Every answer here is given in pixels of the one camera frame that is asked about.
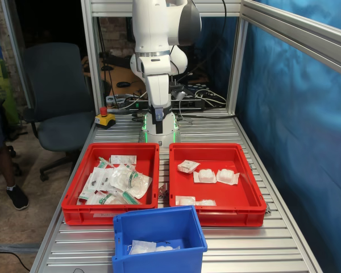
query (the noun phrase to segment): brick wall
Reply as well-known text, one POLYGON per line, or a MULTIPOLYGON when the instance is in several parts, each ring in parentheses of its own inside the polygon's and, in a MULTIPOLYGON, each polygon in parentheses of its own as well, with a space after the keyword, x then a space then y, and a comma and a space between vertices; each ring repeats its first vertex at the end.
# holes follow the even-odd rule
POLYGON ((100 25, 107 52, 119 57, 134 53, 135 43, 128 42, 126 36, 126 18, 101 18, 100 25))
POLYGON ((6 69, 9 74, 11 86, 13 88, 14 99, 20 112, 20 110, 27 105, 27 101, 25 99, 24 91, 22 89, 22 83, 20 81, 19 73, 16 68, 14 52, 11 46, 10 36, 7 30, 1 0, 0 0, 0 45, 4 61, 6 63, 6 69))

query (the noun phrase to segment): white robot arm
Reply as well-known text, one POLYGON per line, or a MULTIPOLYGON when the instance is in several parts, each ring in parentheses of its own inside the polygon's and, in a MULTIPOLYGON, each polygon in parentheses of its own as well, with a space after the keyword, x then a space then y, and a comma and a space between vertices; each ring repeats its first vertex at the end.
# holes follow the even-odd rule
POLYGON ((167 135, 174 131, 169 75, 187 67, 177 45, 194 43, 201 33, 201 17, 192 0, 133 0, 132 14, 136 47, 131 68, 145 82, 152 121, 145 130, 167 135))

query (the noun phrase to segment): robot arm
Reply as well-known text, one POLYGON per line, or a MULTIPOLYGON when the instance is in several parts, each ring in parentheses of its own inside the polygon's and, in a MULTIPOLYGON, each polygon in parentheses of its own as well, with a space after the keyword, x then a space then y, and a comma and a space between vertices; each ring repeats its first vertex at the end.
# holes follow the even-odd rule
POLYGON ((176 45, 195 41, 201 32, 201 17, 192 0, 169 0, 168 4, 165 0, 133 0, 132 14, 136 46, 131 67, 145 82, 151 114, 161 122, 166 115, 163 109, 171 104, 169 75, 187 67, 186 56, 176 45))

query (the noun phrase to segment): plastic bin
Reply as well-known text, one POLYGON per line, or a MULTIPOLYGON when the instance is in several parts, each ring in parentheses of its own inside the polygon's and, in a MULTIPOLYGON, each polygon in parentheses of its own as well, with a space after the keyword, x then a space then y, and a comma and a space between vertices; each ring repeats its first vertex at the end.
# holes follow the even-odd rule
POLYGON ((242 147, 233 143, 174 143, 169 146, 169 204, 176 196, 211 199, 216 206, 196 206, 202 226, 261 226, 267 205, 257 186, 242 147), (237 185, 194 183, 192 173, 180 172, 184 160, 200 163, 196 171, 221 169, 240 173, 237 185))
POLYGON ((114 273, 200 273, 207 244, 193 206, 129 212, 114 217, 114 273), (132 240, 179 250, 129 255, 132 240))
POLYGON ((159 145, 155 143, 94 143, 85 152, 80 166, 62 202, 68 225, 112 225, 119 213, 158 206, 159 145), (99 163, 98 157, 111 155, 136 155, 136 170, 153 178, 147 193, 139 200, 141 205, 76 205, 78 196, 99 163))

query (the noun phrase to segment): chair armrest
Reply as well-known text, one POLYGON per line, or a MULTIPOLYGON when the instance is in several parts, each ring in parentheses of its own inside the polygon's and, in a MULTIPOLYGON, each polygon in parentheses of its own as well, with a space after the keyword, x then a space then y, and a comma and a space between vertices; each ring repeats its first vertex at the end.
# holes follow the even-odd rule
POLYGON ((26 122, 36 122, 34 109, 25 108, 23 118, 26 122))
POLYGON ((37 121, 35 118, 34 109, 25 108, 23 112, 23 118, 26 122, 30 122, 32 124, 32 129, 34 136, 38 138, 38 131, 36 130, 35 122, 37 121))

